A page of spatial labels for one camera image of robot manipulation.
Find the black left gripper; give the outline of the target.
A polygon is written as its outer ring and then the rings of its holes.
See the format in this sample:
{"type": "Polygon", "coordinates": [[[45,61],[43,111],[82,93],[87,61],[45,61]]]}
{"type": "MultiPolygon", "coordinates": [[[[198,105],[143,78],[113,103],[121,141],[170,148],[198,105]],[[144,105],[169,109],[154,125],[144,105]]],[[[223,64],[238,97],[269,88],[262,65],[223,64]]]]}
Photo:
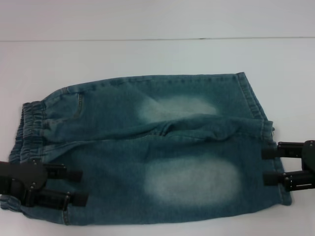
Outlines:
{"type": "Polygon", "coordinates": [[[47,179],[81,181],[83,172],[71,171],[63,164],[44,164],[37,161],[0,163],[0,193],[17,198],[26,207],[41,206],[67,209],[69,204],[85,207],[88,193],[60,192],[44,189],[47,179]]]}

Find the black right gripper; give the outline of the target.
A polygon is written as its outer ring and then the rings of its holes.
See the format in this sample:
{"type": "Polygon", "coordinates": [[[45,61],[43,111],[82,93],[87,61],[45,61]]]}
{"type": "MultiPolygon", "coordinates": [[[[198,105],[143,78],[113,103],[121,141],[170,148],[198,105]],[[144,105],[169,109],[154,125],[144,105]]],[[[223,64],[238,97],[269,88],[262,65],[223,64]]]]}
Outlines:
{"type": "Polygon", "coordinates": [[[278,142],[277,147],[266,148],[261,151],[262,159],[277,157],[302,158],[302,169],[295,172],[265,172],[263,182],[266,186],[281,184],[285,191],[299,191],[315,188],[315,141],[304,143],[278,142]]]}

